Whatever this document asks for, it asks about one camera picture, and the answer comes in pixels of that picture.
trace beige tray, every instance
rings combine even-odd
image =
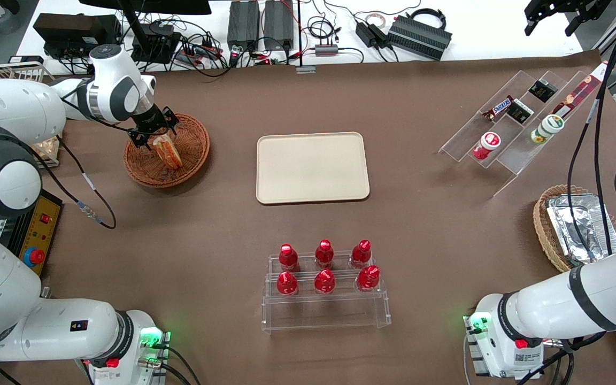
[[[348,201],[367,195],[361,134],[272,135],[258,140],[256,198],[260,203]]]

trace black power adapter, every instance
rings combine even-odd
[[[364,22],[358,22],[355,27],[355,34],[358,35],[360,40],[363,41],[367,48],[375,46],[377,44],[377,39],[372,33],[372,31],[364,24]]]

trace aluminum foil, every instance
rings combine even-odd
[[[569,211],[566,194],[553,197],[546,202],[548,216],[567,261],[572,266],[580,266],[608,256],[603,214],[608,220],[612,252],[616,253],[616,231],[614,231],[607,210],[604,213],[601,211],[597,195],[572,195],[572,207],[574,208],[574,221]],[[582,238],[576,233],[575,226],[579,228]]]

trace power supply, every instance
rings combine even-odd
[[[227,27],[227,44],[230,50],[235,45],[242,47],[244,51],[249,49],[249,46],[258,40],[259,22],[258,2],[232,2]]]
[[[264,28],[266,37],[272,37],[277,42],[282,44],[282,47],[277,42],[269,39],[264,40],[265,49],[290,50],[294,46],[294,17],[292,15],[294,3],[292,0],[267,0],[264,15]]]
[[[452,34],[405,16],[396,17],[389,29],[391,44],[406,51],[439,61]]]
[[[115,15],[42,13],[33,28],[44,39],[44,52],[54,59],[87,58],[101,44],[117,44],[122,26]]]

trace brown table mat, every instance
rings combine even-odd
[[[142,188],[122,165],[125,134],[69,122],[67,144],[112,204],[118,229],[103,229],[66,206],[46,267],[54,295],[148,312],[173,332],[174,348],[203,385],[464,383],[462,316],[486,294],[557,274],[538,244],[531,212],[546,188],[565,182],[592,100],[494,199],[508,175],[471,160],[457,164],[437,150],[518,70],[537,78],[550,69],[569,79],[598,63],[597,53],[587,52],[320,66],[314,75],[266,66],[213,81],[195,72],[158,74],[158,105],[191,114],[210,133],[205,174],[171,190]],[[610,98],[604,110],[602,181],[616,216],[616,107]],[[364,137],[369,198],[279,206],[256,201],[261,136],[339,131]],[[54,172],[108,219],[67,154]],[[574,181],[594,190],[592,175],[591,130]],[[68,202],[51,180],[45,188]],[[265,334],[260,302],[267,255],[284,242],[311,251],[323,238],[336,249],[372,241],[393,324]],[[616,383],[616,334],[576,358],[572,385]],[[86,383],[71,361],[2,366],[24,384]],[[1,376],[0,383],[6,383]]]

